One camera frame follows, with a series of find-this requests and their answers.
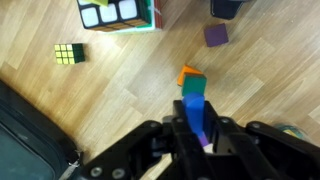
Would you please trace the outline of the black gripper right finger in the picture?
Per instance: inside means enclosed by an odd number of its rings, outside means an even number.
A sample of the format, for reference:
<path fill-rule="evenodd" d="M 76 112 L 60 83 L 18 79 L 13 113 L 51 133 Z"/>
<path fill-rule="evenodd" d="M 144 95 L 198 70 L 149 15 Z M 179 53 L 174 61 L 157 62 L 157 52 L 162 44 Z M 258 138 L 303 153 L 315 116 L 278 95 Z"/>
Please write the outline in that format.
<path fill-rule="evenodd" d="M 208 142 L 213 145 L 214 150 L 218 150 L 221 145 L 220 140 L 222 135 L 218 125 L 219 120 L 219 115 L 211 103 L 206 101 L 204 104 L 203 131 Z"/>

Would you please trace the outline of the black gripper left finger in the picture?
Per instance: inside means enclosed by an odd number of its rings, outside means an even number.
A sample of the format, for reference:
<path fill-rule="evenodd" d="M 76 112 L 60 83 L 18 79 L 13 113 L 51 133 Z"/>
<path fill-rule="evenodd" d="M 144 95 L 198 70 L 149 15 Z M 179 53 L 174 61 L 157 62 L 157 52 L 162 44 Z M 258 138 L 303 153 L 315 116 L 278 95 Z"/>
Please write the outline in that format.
<path fill-rule="evenodd" d="M 173 133 L 179 155 L 201 154 L 203 148 L 195 133 L 192 132 L 181 100 L 173 101 Z"/>

